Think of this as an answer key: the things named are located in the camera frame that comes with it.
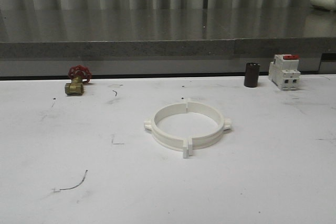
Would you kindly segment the grey stone counter slab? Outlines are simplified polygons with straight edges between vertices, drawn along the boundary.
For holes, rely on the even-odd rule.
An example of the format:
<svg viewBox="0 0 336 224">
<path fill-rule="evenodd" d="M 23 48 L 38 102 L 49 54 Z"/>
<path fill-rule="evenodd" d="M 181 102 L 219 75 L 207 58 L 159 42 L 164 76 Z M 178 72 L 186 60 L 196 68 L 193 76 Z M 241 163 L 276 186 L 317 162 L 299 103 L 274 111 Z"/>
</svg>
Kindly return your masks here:
<svg viewBox="0 0 336 224">
<path fill-rule="evenodd" d="M 4 60 L 221 58 L 335 52 L 335 13 L 313 8 L 1 12 Z"/>
</svg>

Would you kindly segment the dark brown cylindrical capacitor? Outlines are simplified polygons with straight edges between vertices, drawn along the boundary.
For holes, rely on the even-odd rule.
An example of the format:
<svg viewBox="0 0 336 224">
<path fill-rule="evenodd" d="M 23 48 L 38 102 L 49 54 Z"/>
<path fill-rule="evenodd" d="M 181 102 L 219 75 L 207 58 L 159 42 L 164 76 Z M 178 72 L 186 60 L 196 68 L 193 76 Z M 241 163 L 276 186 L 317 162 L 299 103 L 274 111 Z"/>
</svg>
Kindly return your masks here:
<svg viewBox="0 0 336 224">
<path fill-rule="evenodd" d="M 260 64 L 255 62 L 246 63 L 244 86 L 255 88 L 258 85 Z"/>
</svg>

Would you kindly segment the white circuit breaker red switch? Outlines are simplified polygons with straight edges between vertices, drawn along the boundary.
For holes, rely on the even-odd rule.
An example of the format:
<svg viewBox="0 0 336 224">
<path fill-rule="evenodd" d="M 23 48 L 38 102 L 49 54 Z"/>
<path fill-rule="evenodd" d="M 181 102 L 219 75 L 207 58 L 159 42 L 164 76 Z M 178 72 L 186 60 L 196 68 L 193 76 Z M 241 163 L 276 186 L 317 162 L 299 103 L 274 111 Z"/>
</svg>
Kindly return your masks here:
<svg viewBox="0 0 336 224">
<path fill-rule="evenodd" d="M 301 75 L 298 65 L 298 55 L 274 55 L 274 60 L 269 65 L 268 79 L 280 90 L 297 90 Z"/>
</svg>

